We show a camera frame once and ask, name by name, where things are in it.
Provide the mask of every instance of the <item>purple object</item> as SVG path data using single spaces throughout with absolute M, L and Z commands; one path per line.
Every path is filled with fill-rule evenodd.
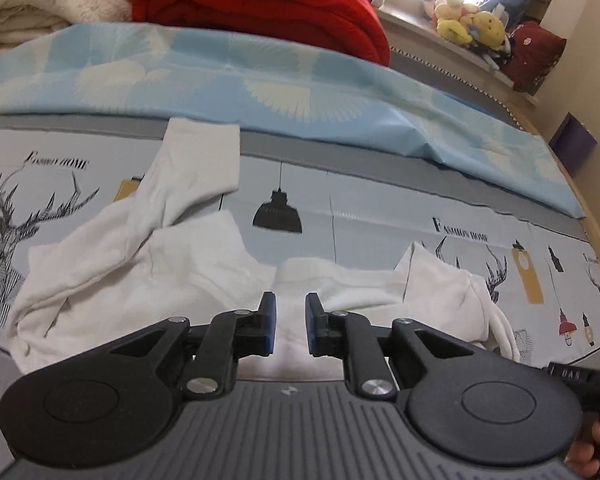
M 597 143 L 579 120 L 567 114 L 549 141 L 549 146 L 569 174 L 574 176 Z

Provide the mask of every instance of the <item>red bag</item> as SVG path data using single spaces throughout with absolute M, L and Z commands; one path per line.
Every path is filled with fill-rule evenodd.
M 368 0 L 133 0 L 133 19 L 297 41 L 389 65 L 389 44 Z
M 560 61 L 567 40 L 536 22 L 522 23 L 511 37 L 512 59 L 502 67 L 502 72 L 513 81 L 514 90 L 534 94 Z

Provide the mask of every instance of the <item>white fabric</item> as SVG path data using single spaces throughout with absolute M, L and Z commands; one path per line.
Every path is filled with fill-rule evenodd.
M 242 360 L 243 377 L 342 377 L 340 362 L 308 354 L 309 292 L 318 292 L 327 311 L 354 310 L 385 326 L 413 317 L 519 359 L 484 279 L 420 245 L 391 271 L 349 270 L 318 258 L 292 258 L 275 268 L 246 252 L 228 211 L 174 225 L 193 204 L 235 190 L 238 165 L 237 126 L 171 120 L 134 195 L 59 244 L 32 248 L 30 273 L 8 320 L 20 369 L 33 371 L 169 316 L 206 324 L 220 312 L 256 309 L 265 290 L 273 290 L 278 306 L 274 353 Z
M 0 0 L 0 55 L 73 23 L 130 21 L 131 0 Z

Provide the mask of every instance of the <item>black device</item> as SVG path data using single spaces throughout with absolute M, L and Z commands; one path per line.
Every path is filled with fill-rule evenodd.
M 0 478 L 577 478 L 563 458 L 600 372 L 543 372 L 309 294 L 309 352 L 341 359 L 344 380 L 236 380 L 240 358 L 272 352 L 275 313 L 267 292 L 256 312 L 169 318 L 22 377 L 0 401 L 16 457 Z

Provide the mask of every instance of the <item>metal screw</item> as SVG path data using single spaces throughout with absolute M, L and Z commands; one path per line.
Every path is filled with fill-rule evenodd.
M 195 394 L 212 394 L 218 389 L 218 383 L 208 377 L 196 377 L 187 382 L 187 390 Z
M 362 383 L 362 390 L 374 397 L 380 397 L 390 394 L 394 390 L 394 386 L 384 379 L 369 379 Z

